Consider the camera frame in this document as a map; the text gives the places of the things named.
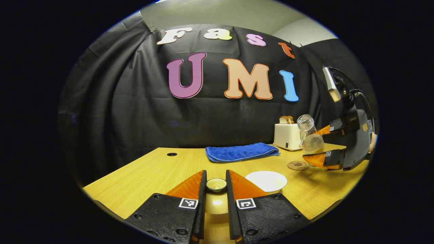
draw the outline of wooden table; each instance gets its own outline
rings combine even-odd
[[[325,144],[326,151],[342,148],[344,146]],[[357,184],[368,165],[368,160],[364,160],[355,169],[345,172],[316,167],[295,171],[289,169],[287,164],[295,160],[303,161],[303,151],[291,152],[282,148],[279,151],[279,156],[214,163],[207,158],[204,148],[157,148],[83,189],[92,199],[126,219],[153,193],[165,194],[203,169],[207,171],[208,179],[225,179],[227,169],[244,177],[255,171],[275,171],[288,179],[283,195],[308,219],[313,219],[342,200]],[[167,156],[171,152],[178,155]],[[201,240],[201,244],[233,244],[234,241],[229,239],[228,214],[224,214],[224,210],[223,214],[210,211],[208,205],[213,201],[208,198],[211,197],[214,196],[207,193],[205,240]]]

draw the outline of glass jar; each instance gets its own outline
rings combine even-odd
[[[324,140],[317,132],[313,118],[304,114],[297,119],[297,126],[300,129],[300,145],[304,154],[315,154],[324,152]]]

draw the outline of black fabric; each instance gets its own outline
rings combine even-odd
[[[321,101],[321,119],[316,121],[317,128],[323,128],[327,126],[330,121],[337,119],[342,109],[341,103],[333,102],[327,90],[326,79],[322,71],[323,66],[331,66],[341,70],[349,79],[351,79],[356,87],[354,87],[354,85],[339,71],[331,70],[332,72],[336,72],[336,75],[342,77],[350,89],[357,88],[363,91],[366,99],[369,101],[372,114],[369,114],[368,108],[362,97],[356,98],[356,107],[365,110],[369,119],[372,116],[374,117],[375,133],[378,135],[380,127],[375,92],[366,70],[351,50],[348,49],[348,47],[339,39],[329,39],[311,43],[303,46],[301,50],[303,50],[311,65],[313,70],[312,79],[316,80],[320,90],[319,99]],[[345,138],[333,141],[328,141],[327,138],[325,138],[325,142],[345,145]]]
[[[156,44],[166,30],[184,27],[193,30],[174,43]],[[85,51],[66,82],[59,105],[59,129],[70,168],[84,185],[157,147],[272,143],[274,124],[282,115],[296,119],[308,113],[318,127],[339,116],[336,104],[324,93],[326,83],[318,71],[323,60],[312,58],[335,53],[319,53],[312,44],[298,48],[268,34],[226,25],[183,25],[154,33],[147,28],[140,12],[119,22]],[[229,30],[232,40],[204,38],[213,28]],[[261,35],[267,46],[248,43],[249,33]],[[295,59],[284,53],[280,42],[292,48]],[[192,98],[178,99],[170,93],[166,65],[183,59],[181,84],[188,86],[192,81],[188,57],[199,52],[207,53],[202,89]],[[267,65],[273,98],[247,97],[241,85],[242,98],[225,97],[225,58],[239,59],[248,72],[256,63]],[[294,75],[299,101],[284,99],[281,70]]]

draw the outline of white toaster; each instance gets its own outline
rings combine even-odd
[[[290,151],[302,149],[300,145],[300,129],[297,124],[275,124],[273,144]]]

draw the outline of purple letter u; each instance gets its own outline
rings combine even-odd
[[[177,98],[190,98],[198,94],[202,89],[204,82],[204,74],[202,61],[207,56],[206,53],[196,53],[188,57],[193,67],[193,81],[189,86],[182,86],[180,73],[181,64],[184,62],[182,59],[174,60],[167,64],[169,70],[169,89],[170,93]]]

